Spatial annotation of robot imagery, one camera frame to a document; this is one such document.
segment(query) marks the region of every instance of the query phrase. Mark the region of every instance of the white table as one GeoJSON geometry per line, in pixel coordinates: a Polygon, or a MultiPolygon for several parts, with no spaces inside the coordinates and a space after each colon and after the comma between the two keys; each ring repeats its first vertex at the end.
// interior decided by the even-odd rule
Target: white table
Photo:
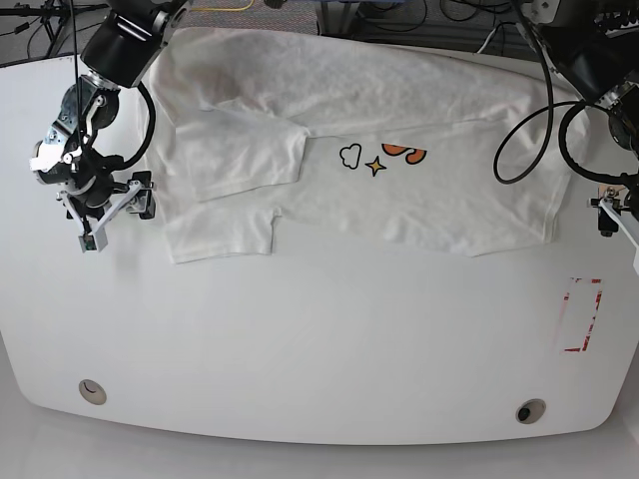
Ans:
{"type": "MultiPolygon", "coordinates": [[[[454,55],[538,75],[524,62],[454,55]]],[[[586,208],[595,185],[571,183],[555,243],[479,258],[282,221],[273,256],[175,266],[159,227],[127,215],[109,225],[104,253],[82,255],[56,188],[28,169],[72,82],[69,58],[0,70],[0,330],[34,404],[333,444],[541,436],[608,417],[639,340],[639,278],[630,242],[603,239],[586,208]],[[571,276],[604,280],[578,353],[557,343],[571,276]],[[105,405],[81,397],[83,379],[105,387],[105,405]],[[533,398],[545,415],[518,423],[533,398]]],[[[116,123],[101,132],[104,154],[137,148],[135,95],[121,95],[116,123]]],[[[592,168],[632,165],[593,120],[592,168]]]]}

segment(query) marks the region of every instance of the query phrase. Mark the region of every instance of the floor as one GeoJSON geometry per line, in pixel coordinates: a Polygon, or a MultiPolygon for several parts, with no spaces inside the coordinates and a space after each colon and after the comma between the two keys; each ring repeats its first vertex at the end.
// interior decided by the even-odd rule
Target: floor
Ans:
{"type": "MultiPolygon", "coordinates": [[[[35,8],[43,0],[34,1],[35,8]]],[[[104,0],[82,0],[83,4],[99,4],[104,0]]],[[[199,7],[233,7],[248,4],[251,0],[196,0],[199,7]]],[[[265,0],[255,0],[248,10],[242,12],[193,12],[184,21],[183,26],[210,26],[222,28],[252,28],[263,30],[281,30],[315,35],[318,32],[316,5],[313,0],[289,0],[282,9],[268,7],[265,0]]],[[[13,7],[16,0],[0,0],[0,8],[13,7]]],[[[497,0],[484,4],[498,4],[497,0]]],[[[402,4],[392,6],[389,3],[362,5],[359,12],[368,20],[356,20],[353,28],[345,35],[349,39],[378,43],[398,43],[424,47],[447,48],[452,50],[476,51],[483,43],[496,21],[512,20],[511,16],[496,17],[486,12],[476,12],[472,7],[455,3],[452,0],[404,0],[402,4]],[[448,17],[463,19],[453,22],[448,17]]],[[[78,45],[82,51],[92,33],[104,18],[105,11],[89,12],[77,18],[78,45]]],[[[26,31],[13,35],[16,26],[32,19],[0,17],[0,65],[27,61],[29,58],[42,57],[48,47],[48,38],[40,23],[34,19],[33,25],[26,31]]],[[[486,53],[516,58],[532,58],[516,29],[504,28],[505,35],[495,38],[486,53]]],[[[72,52],[69,36],[61,53],[72,52]]]]}

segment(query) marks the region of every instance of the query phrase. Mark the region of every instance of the orange graphic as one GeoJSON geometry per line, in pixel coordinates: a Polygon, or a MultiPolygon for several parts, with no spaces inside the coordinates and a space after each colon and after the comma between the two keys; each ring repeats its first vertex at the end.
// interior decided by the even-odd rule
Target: orange graphic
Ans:
{"type": "Polygon", "coordinates": [[[406,155],[406,162],[409,165],[417,165],[421,163],[421,161],[426,158],[426,154],[428,153],[426,150],[418,150],[417,148],[410,147],[399,147],[397,145],[381,145],[383,152],[392,157],[398,157],[399,155],[403,155],[406,152],[409,152],[406,155]]]}

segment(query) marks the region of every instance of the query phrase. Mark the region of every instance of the cable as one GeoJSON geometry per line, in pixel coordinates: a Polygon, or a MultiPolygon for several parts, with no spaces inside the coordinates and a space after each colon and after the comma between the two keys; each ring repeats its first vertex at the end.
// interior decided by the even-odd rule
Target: cable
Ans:
{"type": "Polygon", "coordinates": [[[407,29],[404,29],[404,30],[395,30],[393,28],[381,27],[380,25],[377,25],[376,23],[371,22],[366,17],[363,17],[361,15],[359,15],[359,18],[361,20],[363,20],[365,23],[367,23],[368,25],[371,25],[371,26],[373,26],[375,28],[378,28],[379,30],[383,30],[384,32],[392,32],[392,33],[408,33],[408,32],[412,32],[413,30],[416,30],[419,27],[421,27],[426,22],[426,18],[428,17],[428,4],[426,3],[426,0],[421,0],[421,1],[423,2],[423,17],[421,18],[421,21],[419,23],[417,23],[416,25],[412,25],[410,28],[407,28],[407,29]]]}
{"type": "Polygon", "coordinates": [[[460,5],[467,5],[475,9],[467,17],[455,18],[451,16],[448,12],[446,12],[446,9],[444,8],[445,0],[439,0],[439,10],[441,11],[441,14],[444,17],[446,17],[448,20],[450,20],[451,22],[467,22],[468,20],[472,20],[473,18],[475,18],[480,12],[491,13],[493,15],[503,15],[505,13],[510,13],[512,11],[512,6],[510,5],[510,2],[502,2],[502,3],[485,5],[483,3],[483,0],[478,0],[477,3],[470,2],[468,0],[448,0],[448,1],[452,3],[460,4],[460,5]]]}
{"type": "Polygon", "coordinates": [[[483,45],[481,45],[481,48],[479,48],[479,50],[477,50],[476,53],[483,53],[484,50],[488,47],[488,45],[490,45],[490,42],[492,42],[492,39],[497,36],[497,33],[499,32],[499,29],[502,29],[502,31],[505,32],[505,28],[503,28],[503,27],[505,27],[506,25],[515,25],[515,23],[514,22],[499,22],[499,24],[495,28],[493,28],[491,30],[491,32],[488,34],[488,36],[486,37],[486,41],[483,42],[483,45]]]}
{"type": "MultiPolygon", "coordinates": [[[[580,102],[573,100],[573,101],[568,101],[568,102],[559,102],[559,103],[555,103],[552,105],[552,108],[558,108],[558,107],[567,107],[567,106],[571,106],[571,105],[578,105],[580,102]]],[[[497,150],[497,154],[495,155],[495,159],[494,162],[492,164],[492,172],[494,173],[496,178],[501,178],[498,169],[499,169],[499,156],[501,155],[502,150],[504,149],[504,147],[506,146],[506,144],[510,141],[510,139],[514,136],[515,133],[517,133],[519,131],[519,129],[521,127],[523,127],[524,125],[526,125],[529,121],[531,121],[532,119],[538,117],[539,115],[541,115],[544,112],[547,112],[548,109],[550,107],[549,106],[545,106],[543,108],[540,108],[539,110],[537,110],[534,113],[531,113],[530,115],[528,115],[526,118],[524,118],[521,122],[519,122],[515,128],[513,128],[512,130],[510,130],[510,132],[508,133],[508,135],[506,135],[506,138],[504,138],[503,142],[501,143],[501,145],[499,146],[499,149],[497,150]]]]}
{"type": "Polygon", "coordinates": [[[506,138],[504,138],[503,142],[501,142],[501,145],[499,145],[499,148],[497,149],[497,153],[495,154],[495,159],[493,164],[494,166],[493,172],[495,174],[495,177],[503,185],[513,185],[515,183],[518,183],[524,178],[526,178],[528,175],[530,175],[530,173],[535,168],[537,168],[537,165],[539,165],[539,162],[541,162],[541,159],[545,155],[546,150],[548,150],[548,144],[550,143],[550,137],[552,136],[552,125],[554,122],[555,102],[554,102],[554,92],[552,90],[552,80],[550,78],[550,70],[548,69],[546,58],[543,56],[541,45],[539,45],[539,42],[537,41],[537,37],[535,37],[535,34],[532,31],[530,24],[528,23],[528,20],[524,17],[523,13],[521,12],[521,8],[519,7],[519,4],[517,3],[517,1],[518,0],[510,0],[510,3],[512,4],[512,8],[517,14],[517,17],[519,17],[519,21],[521,22],[521,25],[523,26],[523,29],[525,30],[526,35],[528,36],[528,39],[530,40],[530,43],[532,44],[532,47],[535,50],[537,57],[539,58],[539,62],[541,63],[541,69],[543,70],[543,77],[546,82],[546,93],[548,96],[548,107],[546,108],[546,110],[548,111],[548,122],[546,124],[546,134],[544,136],[543,143],[541,144],[541,148],[539,149],[539,152],[537,153],[537,156],[532,161],[532,163],[528,166],[528,168],[524,170],[522,174],[517,175],[516,177],[510,178],[510,179],[503,178],[499,174],[497,166],[499,164],[499,157],[501,156],[501,152],[503,151],[508,141],[512,138],[514,133],[518,130],[518,128],[515,127],[515,129],[513,129],[512,131],[510,131],[508,135],[506,135],[506,138]]]}
{"type": "Polygon", "coordinates": [[[78,69],[78,32],[76,30],[76,14],[73,0],[69,0],[71,7],[71,27],[73,29],[73,69],[76,80],[76,114],[78,116],[78,144],[80,150],[84,147],[84,125],[82,124],[82,90],[80,89],[80,74],[78,69]]]}
{"type": "Polygon", "coordinates": [[[512,5],[509,2],[502,2],[502,3],[494,3],[494,4],[490,4],[490,5],[484,5],[483,3],[479,2],[479,3],[474,3],[474,2],[470,2],[468,0],[449,0],[453,3],[459,3],[461,5],[468,5],[469,7],[473,7],[476,8],[479,11],[482,12],[486,12],[486,13],[492,13],[495,15],[503,15],[505,13],[510,13],[512,11],[512,5]]]}
{"type": "MultiPolygon", "coordinates": [[[[101,10],[103,8],[110,8],[109,4],[107,3],[98,3],[98,4],[82,4],[82,5],[76,5],[76,7],[78,8],[83,8],[86,9],[80,13],[85,13],[85,12],[95,12],[97,10],[101,10]]],[[[25,8],[27,9],[31,9],[31,7],[29,5],[20,5],[20,3],[18,2],[13,8],[16,9],[20,9],[20,10],[24,10],[25,8]]],[[[46,5],[42,5],[40,8],[34,8],[33,10],[35,10],[37,13],[12,13],[10,15],[4,15],[4,16],[11,16],[11,17],[38,17],[36,18],[35,21],[38,21],[38,19],[40,18],[51,18],[51,17],[60,17],[60,14],[57,15],[52,15],[52,13],[55,12],[60,12],[60,11],[64,11],[64,5],[63,6],[46,6],[46,5]]]]}
{"type": "Polygon", "coordinates": [[[450,14],[446,13],[446,10],[443,8],[444,3],[445,3],[445,0],[439,0],[439,10],[441,11],[441,14],[444,17],[446,17],[448,20],[450,20],[451,22],[467,22],[468,20],[472,20],[477,15],[479,15],[479,9],[475,8],[474,11],[467,17],[462,17],[462,18],[451,17],[450,14]]]}
{"type": "Polygon", "coordinates": [[[401,5],[402,3],[391,3],[389,7],[382,8],[378,7],[374,3],[368,4],[370,8],[372,8],[373,10],[377,10],[378,12],[389,12],[390,10],[394,10],[395,8],[399,8],[401,5]]]}
{"type": "Polygon", "coordinates": [[[29,30],[29,27],[31,27],[31,25],[36,23],[38,20],[39,18],[36,18],[35,20],[32,20],[30,22],[21,23],[10,32],[0,33],[0,37],[6,37],[7,35],[19,35],[22,32],[26,32],[27,30],[29,30]]]}
{"type": "Polygon", "coordinates": [[[149,145],[151,145],[151,140],[153,139],[153,134],[156,131],[157,114],[156,114],[156,107],[153,104],[153,99],[151,98],[151,95],[149,94],[149,90],[147,90],[147,87],[145,87],[143,83],[140,83],[140,85],[138,85],[138,90],[140,91],[140,94],[142,95],[142,98],[144,98],[144,101],[147,104],[147,108],[149,109],[149,124],[147,125],[147,133],[145,134],[144,141],[142,142],[142,145],[140,146],[136,154],[133,157],[131,157],[130,160],[124,162],[122,165],[118,165],[115,168],[112,167],[112,170],[114,172],[121,172],[123,170],[128,170],[131,167],[133,167],[136,163],[138,163],[142,159],[144,154],[147,153],[147,150],[149,149],[149,145]]]}
{"type": "Polygon", "coordinates": [[[600,107],[591,102],[580,101],[573,102],[573,106],[561,120],[561,125],[559,127],[559,151],[561,152],[561,156],[563,157],[566,164],[574,171],[577,175],[585,178],[586,180],[590,180],[595,183],[603,183],[604,185],[623,185],[628,188],[628,190],[633,190],[637,185],[637,177],[639,175],[628,175],[627,173],[622,173],[618,177],[613,175],[606,175],[603,173],[595,173],[590,170],[586,170],[585,168],[578,165],[570,156],[568,152],[568,145],[566,142],[566,137],[568,134],[568,127],[575,119],[577,115],[579,115],[586,107],[594,108],[599,110],[600,112],[604,112],[608,117],[612,116],[612,113],[606,110],[605,108],[600,107]]]}
{"type": "MultiPolygon", "coordinates": [[[[103,23],[104,23],[104,21],[102,21],[102,22],[98,22],[98,23],[94,23],[94,24],[92,24],[92,25],[88,25],[88,26],[86,26],[86,27],[79,28],[79,29],[77,30],[77,32],[76,32],[76,33],[84,32],[85,30],[89,30],[90,28],[98,27],[98,26],[102,25],[103,23]]],[[[62,41],[62,43],[60,44],[60,49],[61,49],[61,50],[62,50],[62,48],[64,47],[64,44],[65,44],[65,43],[67,43],[67,40],[69,40],[69,38],[71,38],[71,35],[72,35],[72,34],[70,33],[70,34],[68,34],[66,37],[64,37],[64,40],[63,40],[63,41],[62,41]]]]}
{"type": "Polygon", "coordinates": [[[38,28],[36,28],[33,33],[31,34],[31,36],[29,37],[29,41],[27,42],[27,59],[31,60],[31,42],[33,42],[33,39],[35,38],[35,36],[38,34],[38,32],[40,30],[42,30],[42,27],[44,27],[44,24],[41,23],[38,28]]]}
{"type": "Polygon", "coordinates": [[[251,0],[248,5],[239,8],[215,8],[215,7],[196,7],[192,8],[192,12],[244,12],[249,10],[256,3],[256,0],[251,0]]]}
{"type": "Polygon", "coordinates": [[[503,57],[503,53],[506,50],[506,29],[501,27],[501,56],[503,57]]]}

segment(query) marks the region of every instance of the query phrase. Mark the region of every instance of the circular hole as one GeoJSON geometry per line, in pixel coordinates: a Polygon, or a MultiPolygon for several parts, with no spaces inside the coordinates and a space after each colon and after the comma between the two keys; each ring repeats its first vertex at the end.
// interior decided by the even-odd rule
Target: circular hole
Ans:
{"type": "Polygon", "coordinates": [[[101,406],[107,402],[107,393],[104,388],[96,381],[84,379],[78,385],[80,395],[91,404],[101,406]]]}
{"type": "Polygon", "coordinates": [[[546,403],[541,399],[532,399],[517,409],[517,422],[521,424],[534,424],[546,412],[546,403]]]}

